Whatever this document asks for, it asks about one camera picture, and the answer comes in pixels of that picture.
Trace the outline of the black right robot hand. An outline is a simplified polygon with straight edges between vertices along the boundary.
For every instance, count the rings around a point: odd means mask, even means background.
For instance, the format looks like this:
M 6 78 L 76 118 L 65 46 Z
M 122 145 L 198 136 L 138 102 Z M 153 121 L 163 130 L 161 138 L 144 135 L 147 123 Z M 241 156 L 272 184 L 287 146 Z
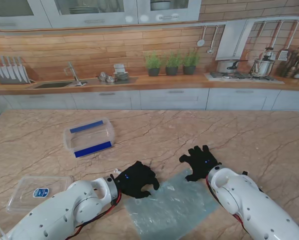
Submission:
M 210 170 L 222 164 L 213 156 L 207 145 L 203 145 L 202 148 L 196 145 L 190 148 L 188 153 L 189 155 L 183 154 L 179 158 L 180 163 L 188 163 L 192 169 L 192 174 L 185 177 L 188 182 L 205 179 Z

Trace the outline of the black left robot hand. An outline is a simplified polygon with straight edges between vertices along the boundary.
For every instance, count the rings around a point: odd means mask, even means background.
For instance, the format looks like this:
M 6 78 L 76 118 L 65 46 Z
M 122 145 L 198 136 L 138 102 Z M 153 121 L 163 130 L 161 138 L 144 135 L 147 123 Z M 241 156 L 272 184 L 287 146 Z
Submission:
M 156 191 L 160 187 L 155 172 L 140 161 L 136 161 L 133 165 L 122 171 L 114 181 L 116 187 L 124 195 L 135 199 L 147 198 L 151 195 L 147 190 L 142 191 L 142 188 L 146 185 L 152 185 Z

